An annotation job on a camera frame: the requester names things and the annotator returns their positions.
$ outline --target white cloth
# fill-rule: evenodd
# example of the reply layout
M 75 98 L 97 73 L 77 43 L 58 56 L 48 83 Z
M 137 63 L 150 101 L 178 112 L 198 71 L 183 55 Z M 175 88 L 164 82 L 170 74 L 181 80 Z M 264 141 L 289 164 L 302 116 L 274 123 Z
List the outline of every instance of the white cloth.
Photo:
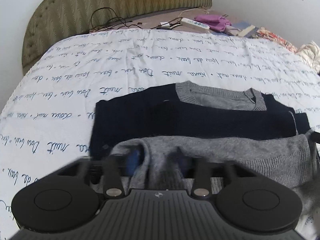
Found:
M 320 128 L 320 77 L 272 41 L 140 29 L 67 38 L 31 68 L 0 117 L 1 239 L 18 230 L 10 205 L 21 188 L 88 154 L 96 102 L 186 80 L 272 93 Z
M 311 41 L 307 45 L 302 45 L 296 54 L 311 69 L 317 73 L 320 72 L 320 47 L 314 41 Z

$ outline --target power strip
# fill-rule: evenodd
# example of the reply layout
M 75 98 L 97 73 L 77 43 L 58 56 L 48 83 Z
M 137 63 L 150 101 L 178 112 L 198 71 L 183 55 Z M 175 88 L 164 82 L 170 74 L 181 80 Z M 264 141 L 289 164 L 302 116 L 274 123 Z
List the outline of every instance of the power strip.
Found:
M 203 24 L 203 23 L 200 23 L 200 22 L 196 22 L 196 21 L 190 20 L 188 18 L 182 18 L 180 23 L 183 26 L 187 26 L 189 28 L 193 28 L 193 29 L 200 30 L 200 31 L 208 32 L 210 30 L 209 25 Z

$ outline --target upholstered headboard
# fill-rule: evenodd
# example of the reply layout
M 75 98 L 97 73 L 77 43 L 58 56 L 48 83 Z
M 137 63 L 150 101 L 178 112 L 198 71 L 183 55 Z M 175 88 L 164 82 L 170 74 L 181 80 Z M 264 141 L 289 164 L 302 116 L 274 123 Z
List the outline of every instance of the upholstered headboard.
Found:
M 94 10 L 111 7 L 118 16 L 134 17 L 151 12 L 209 7 L 212 0 L 44 0 L 31 17 L 22 48 L 22 67 L 26 72 L 56 42 L 77 34 L 88 33 Z M 93 16 L 95 26 L 114 17 L 108 10 Z

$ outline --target mattress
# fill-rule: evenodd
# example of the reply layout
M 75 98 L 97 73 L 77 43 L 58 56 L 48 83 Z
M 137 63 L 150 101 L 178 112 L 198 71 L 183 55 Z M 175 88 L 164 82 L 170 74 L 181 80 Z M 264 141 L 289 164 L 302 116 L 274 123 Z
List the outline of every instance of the mattress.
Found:
M 1 114 L 1 239 L 18 230 L 11 200 L 21 188 L 89 154 L 96 102 L 186 80 L 253 87 L 320 128 L 320 77 L 272 41 L 145 29 L 64 39 L 25 75 Z M 299 224 L 303 234 L 308 217 Z

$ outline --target purple cloth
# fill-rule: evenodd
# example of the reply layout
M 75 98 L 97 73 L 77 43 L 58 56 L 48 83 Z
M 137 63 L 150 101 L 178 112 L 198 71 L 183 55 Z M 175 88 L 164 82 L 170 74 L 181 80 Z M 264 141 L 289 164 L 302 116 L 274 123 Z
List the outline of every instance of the purple cloth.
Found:
M 231 25 L 231 22 L 221 15 L 200 14 L 195 17 L 195 21 L 209 25 L 211 30 L 223 32 L 226 25 Z

